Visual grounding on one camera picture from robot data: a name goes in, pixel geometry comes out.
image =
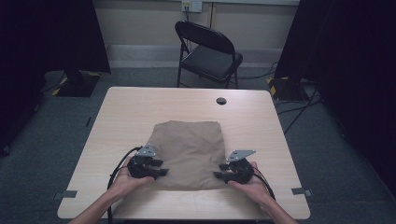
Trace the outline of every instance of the beige fabric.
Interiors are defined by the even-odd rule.
[[[157,124],[148,142],[169,169],[154,187],[160,189],[219,189],[225,187],[214,171],[225,163],[225,147],[219,123],[168,121]]]

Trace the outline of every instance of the wooden table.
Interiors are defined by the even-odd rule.
[[[223,97],[226,105],[218,105]],[[310,211],[300,188],[285,136],[267,91],[163,89],[113,87],[93,124],[58,216],[73,218],[106,191],[109,175],[129,149],[143,146],[154,125],[169,120],[217,121],[226,148],[256,149],[247,159],[256,161],[278,203],[294,218]],[[122,219],[267,219],[255,203],[235,189],[198,191],[137,189],[113,205],[113,217]]]

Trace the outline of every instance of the forearm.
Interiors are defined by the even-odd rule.
[[[69,223],[97,223],[108,207],[120,198],[114,190],[108,190],[102,194],[93,204]]]
[[[275,200],[266,197],[259,202],[261,210],[268,214],[275,224],[298,223]]]

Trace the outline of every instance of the human arm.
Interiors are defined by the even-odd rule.
[[[257,163],[255,161],[250,163],[255,174],[259,175],[257,170]],[[253,176],[249,182],[242,185],[235,181],[229,181],[228,184],[236,189],[244,192],[251,201],[257,203],[260,209],[268,214],[268,216],[275,222],[275,224],[290,224],[297,223],[269,194],[268,189],[256,176]]]
[[[126,166],[130,159],[131,157],[127,158],[123,166]],[[134,189],[152,181],[154,181],[154,178],[151,176],[139,179],[133,178],[127,168],[121,168],[110,189],[69,223],[97,223],[111,204],[125,197]]]

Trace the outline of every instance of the carpeted floor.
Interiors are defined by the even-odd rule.
[[[268,70],[241,68],[239,76],[260,76]],[[61,76],[62,72],[48,73],[46,88]],[[221,88],[193,76],[183,81],[193,87]],[[91,98],[54,97],[46,92],[38,112],[10,145],[10,155],[0,158],[0,222],[67,223],[57,217],[60,201],[52,198],[67,188],[108,88],[172,88],[176,82],[176,68],[114,68],[111,75],[101,77]],[[239,84],[240,89],[268,90],[263,77],[241,79]],[[312,84],[305,87],[308,94],[313,92]],[[274,104],[278,112],[304,105]],[[279,115],[284,130],[298,113]],[[344,140],[337,119],[324,104],[309,106],[286,139],[303,187],[314,194],[307,198],[311,217],[300,223],[395,222],[394,199],[366,159]]]

